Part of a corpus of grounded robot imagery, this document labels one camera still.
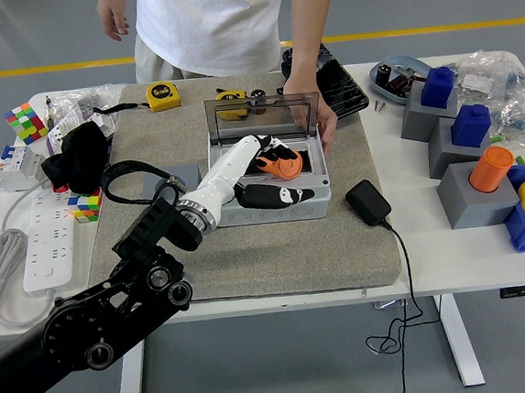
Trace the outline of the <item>white and black robot left hand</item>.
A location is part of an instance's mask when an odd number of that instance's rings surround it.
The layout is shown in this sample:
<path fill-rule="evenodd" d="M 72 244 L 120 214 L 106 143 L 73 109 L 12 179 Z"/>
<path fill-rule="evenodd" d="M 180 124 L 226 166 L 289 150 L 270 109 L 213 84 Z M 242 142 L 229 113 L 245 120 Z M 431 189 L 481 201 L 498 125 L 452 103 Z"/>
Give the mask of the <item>white and black robot left hand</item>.
<path fill-rule="evenodd" d="M 275 185 L 243 185 L 240 179 L 259 158 L 293 161 L 298 157 L 281 140 L 267 135 L 241 138 L 209 169 L 195 191 L 179 200 L 176 209 L 203 233 L 219 225 L 223 205 L 237 199 L 248 209 L 284 209 L 314 198 L 311 189 L 280 188 Z"/>

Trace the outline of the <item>person's right hand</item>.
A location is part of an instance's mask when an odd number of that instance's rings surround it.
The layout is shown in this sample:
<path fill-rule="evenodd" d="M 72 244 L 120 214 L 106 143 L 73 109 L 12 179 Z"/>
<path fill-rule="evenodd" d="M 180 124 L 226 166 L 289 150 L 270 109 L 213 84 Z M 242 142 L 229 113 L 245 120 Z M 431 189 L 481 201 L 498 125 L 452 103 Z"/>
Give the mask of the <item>person's right hand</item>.
<path fill-rule="evenodd" d="M 119 42 L 128 35 L 125 0 L 99 0 L 97 13 L 105 35 Z"/>

